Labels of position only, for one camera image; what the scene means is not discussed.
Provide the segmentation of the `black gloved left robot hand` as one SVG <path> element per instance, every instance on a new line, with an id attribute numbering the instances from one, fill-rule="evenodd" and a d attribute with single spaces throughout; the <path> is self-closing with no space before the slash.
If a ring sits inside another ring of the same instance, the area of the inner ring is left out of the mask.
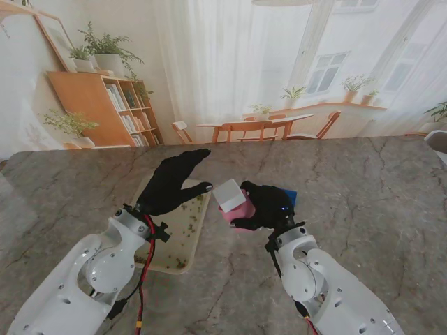
<path id="1" fill-rule="evenodd" d="M 212 190 L 210 182 L 201 182 L 190 188 L 182 187 L 194 168 L 210 153 L 209 149 L 197 149 L 164 159 L 137 199 L 138 211 L 150 216 L 163 215 Z"/>

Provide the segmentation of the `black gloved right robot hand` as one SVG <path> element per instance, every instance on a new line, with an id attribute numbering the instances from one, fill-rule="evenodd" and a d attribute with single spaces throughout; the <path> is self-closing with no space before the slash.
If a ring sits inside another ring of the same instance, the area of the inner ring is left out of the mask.
<path id="1" fill-rule="evenodd" d="M 295 216 L 293 202 L 284 190 L 276 186 L 259 186 L 250 181 L 242 182 L 240 188 L 248 192 L 255 212 L 251 217 L 232 220 L 232 228 L 251 231 L 259 228 L 275 229 L 287 225 Z"/>

